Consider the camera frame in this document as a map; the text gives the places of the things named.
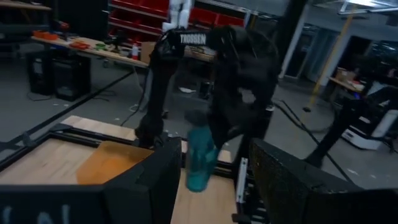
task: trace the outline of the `wooden platform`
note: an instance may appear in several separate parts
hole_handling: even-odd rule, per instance
[[[133,129],[77,116],[63,123],[119,138],[136,138]],[[183,142],[182,151],[186,150],[187,144]],[[90,147],[50,139],[0,172],[0,184],[77,184],[76,171],[94,151]],[[222,151],[219,160],[231,162],[231,154]],[[185,176],[182,170],[172,223],[232,223],[231,214],[236,213],[233,181],[213,176],[208,188],[196,194],[185,187]]]

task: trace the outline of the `black cable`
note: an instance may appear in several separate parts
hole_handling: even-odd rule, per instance
[[[29,96],[29,93],[31,93],[31,92],[26,93],[26,97],[27,97],[30,101],[33,101],[33,102],[46,101],[46,100],[51,100],[51,99],[52,99],[52,96],[49,96],[49,97],[47,97],[47,98],[41,98],[41,99],[33,99],[32,97]]]
[[[97,91],[97,90],[99,90],[100,88],[94,86],[93,89],[94,89],[95,91]],[[116,92],[113,91],[113,90],[105,90],[105,91],[103,91],[103,93],[99,94],[99,96],[117,96],[117,94],[116,94]]]
[[[300,128],[301,130],[304,131],[304,129],[302,127],[303,123],[301,122],[300,118],[294,113],[293,109],[284,100],[277,100],[277,101],[283,103],[286,106],[286,108],[290,111],[290,113],[294,116],[294,118],[296,119],[296,121],[294,119],[291,119],[291,122],[293,122],[294,125],[296,125],[296,127]],[[321,128],[321,129],[308,129],[311,133],[315,133],[315,134],[316,133],[324,133],[324,132],[327,132],[330,129],[330,127],[333,125],[334,120],[337,117],[337,111],[334,109],[333,105],[331,105],[331,107],[332,107],[333,116],[334,116],[333,121],[331,122],[331,124],[328,125],[325,128]]]
[[[132,112],[132,113],[120,124],[120,127],[123,127],[123,125],[124,125],[126,122],[128,122],[129,119],[130,119],[131,117],[133,117],[133,116],[139,111],[139,108],[141,107],[142,101],[144,100],[144,96],[145,96],[145,92],[146,92],[146,88],[147,88],[148,76],[149,76],[149,73],[145,76],[145,79],[144,79],[144,87],[143,87],[143,89],[142,89],[141,98],[140,98],[139,101],[138,101],[137,109],[136,109],[134,112]]]
[[[93,98],[93,100],[103,100],[103,101],[106,101],[106,102],[110,102],[110,100],[102,98],[102,97],[95,97],[95,98]]]
[[[278,105],[277,103],[275,103],[275,107],[278,108],[278,109],[280,109],[281,112],[283,112],[283,114],[285,114],[286,117],[288,117],[288,119],[289,119],[291,122],[294,123],[294,125],[296,125],[296,126],[297,126],[298,128],[300,128],[300,129],[303,129],[303,130],[311,137],[311,139],[312,139],[317,145],[319,145],[320,142],[316,139],[316,137],[311,133],[310,130],[307,129],[307,127],[306,127],[301,121],[300,121],[300,124],[301,124],[301,125],[297,124],[297,123],[294,121],[294,119],[288,114],[288,112],[287,112],[283,107],[281,107],[281,106]],[[340,165],[338,165],[338,163],[334,160],[334,158],[332,158],[332,157],[329,155],[329,153],[326,153],[326,156],[327,156],[327,158],[329,158],[329,160],[331,161],[331,163],[336,167],[336,169],[338,170],[338,172],[339,172],[340,174],[342,174],[342,176],[343,176],[348,182],[354,183],[353,180],[351,180],[351,178],[348,177],[348,175],[347,175],[347,174],[344,172],[344,170],[340,167]]]

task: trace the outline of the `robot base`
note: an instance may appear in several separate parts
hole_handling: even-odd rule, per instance
[[[364,138],[350,129],[347,129],[341,137],[358,149],[380,150],[388,148],[388,146],[386,146],[382,141]]]

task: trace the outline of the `white robot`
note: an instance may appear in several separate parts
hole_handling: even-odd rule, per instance
[[[194,0],[170,0],[169,1],[169,22],[162,24],[162,31],[188,27],[188,20],[191,14]]]

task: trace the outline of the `water bottle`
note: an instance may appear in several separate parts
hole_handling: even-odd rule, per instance
[[[139,52],[138,46],[136,43],[134,43],[131,49],[131,57],[133,60],[138,60],[138,52]]]
[[[220,150],[216,148],[208,126],[194,128],[188,132],[188,150],[185,157],[187,189],[202,192],[212,175]]]

